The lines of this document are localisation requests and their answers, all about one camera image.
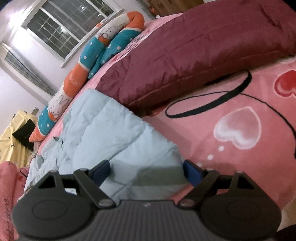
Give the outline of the wooden cabinet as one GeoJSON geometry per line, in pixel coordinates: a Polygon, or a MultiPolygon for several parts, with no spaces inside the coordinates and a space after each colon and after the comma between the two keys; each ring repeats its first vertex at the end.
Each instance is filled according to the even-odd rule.
{"type": "Polygon", "coordinates": [[[168,16],[183,13],[204,3],[203,0],[148,0],[153,15],[168,16]]]}

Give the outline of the window with bars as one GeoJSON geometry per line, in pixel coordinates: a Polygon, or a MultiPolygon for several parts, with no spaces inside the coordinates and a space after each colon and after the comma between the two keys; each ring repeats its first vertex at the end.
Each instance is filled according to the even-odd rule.
{"type": "Polygon", "coordinates": [[[64,67],[101,25],[114,19],[124,8],[115,1],[36,1],[22,28],[64,67]]]}

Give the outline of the right grey curtain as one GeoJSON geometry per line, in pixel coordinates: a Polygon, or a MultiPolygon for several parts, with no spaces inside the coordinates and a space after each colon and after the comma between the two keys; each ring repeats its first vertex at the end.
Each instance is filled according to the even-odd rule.
{"type": "Polygon", "coordinates": [[[55,94],[29,61],[5,43],[1,43],[1,69],[43,105],[55,94]]]}

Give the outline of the black cushion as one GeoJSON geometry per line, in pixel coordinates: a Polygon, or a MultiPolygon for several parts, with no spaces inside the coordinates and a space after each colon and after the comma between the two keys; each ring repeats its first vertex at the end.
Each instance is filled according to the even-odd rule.
{"type": "Polygon", "coordinates": [[[35,129],[34,122],[29,119],[22,127],[13,132],[13,137],[16,138],[25,148],[34,150],[34,144],[29,141],[31,134],[35,129]]]}

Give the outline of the maroon down jacket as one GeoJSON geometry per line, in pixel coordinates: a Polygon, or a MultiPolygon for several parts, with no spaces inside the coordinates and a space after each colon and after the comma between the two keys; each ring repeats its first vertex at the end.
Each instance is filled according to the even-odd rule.
{"type": "Polygon", "coordinates": [[[294,54],[294,1],[213,1],[153,31],[108,69],[96,89],[140,113],[294,54]]]}

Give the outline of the light blue down jacket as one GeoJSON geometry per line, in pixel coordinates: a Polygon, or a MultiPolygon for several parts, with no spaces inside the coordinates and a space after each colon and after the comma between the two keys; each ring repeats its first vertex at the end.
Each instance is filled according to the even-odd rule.
{"type": "Polygon", "coordinates": [[[64,115],[60,136],[31,161],[25,188],[51,170],[72,174],[103,160],[111,173],[100,189],[116,203],[168,199],[188,183],[176,144],[116,100],[88,89],[64,115]]]}

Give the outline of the pink folded quilt stack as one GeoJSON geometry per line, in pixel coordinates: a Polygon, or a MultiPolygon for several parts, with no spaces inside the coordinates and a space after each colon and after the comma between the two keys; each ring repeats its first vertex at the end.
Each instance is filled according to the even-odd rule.
{"type": "Polygon", "coordinates": [[[1,163],[1,240],[19,238],[11,220],[11,212],[23,195],[28,173],[27,167],[18,168],[12,162],[1,163]]]}

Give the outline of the yellow cloth cover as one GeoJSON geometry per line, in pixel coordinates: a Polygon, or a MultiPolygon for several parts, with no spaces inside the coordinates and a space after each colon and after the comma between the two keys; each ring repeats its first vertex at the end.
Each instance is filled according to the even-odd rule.
{"type": "Polygon", "coordinates": [[[18,168],[29,165],[28,159],[31,151],[13,136],[13,133],[21,128],[28,120],[32,120],[34,124],[37,123],[36,116],[25,111],[18,111],[1,134],[1,163],[12,162],[18,168]]]}

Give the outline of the orange teal rabbit rolled quilt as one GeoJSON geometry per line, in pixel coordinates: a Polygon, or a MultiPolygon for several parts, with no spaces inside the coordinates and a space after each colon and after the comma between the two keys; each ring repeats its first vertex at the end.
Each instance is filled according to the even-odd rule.
{"type": "Polygon", "coordinates": [[[138,11],[130,11],[107,24],[99,24],[99,31],[85,45],[78,62],[39,115],[37,125],[29,137],[31,143],[45,139],[83,85],[102,65],[123,51],[143,28],[144,17],[138,11]]]}

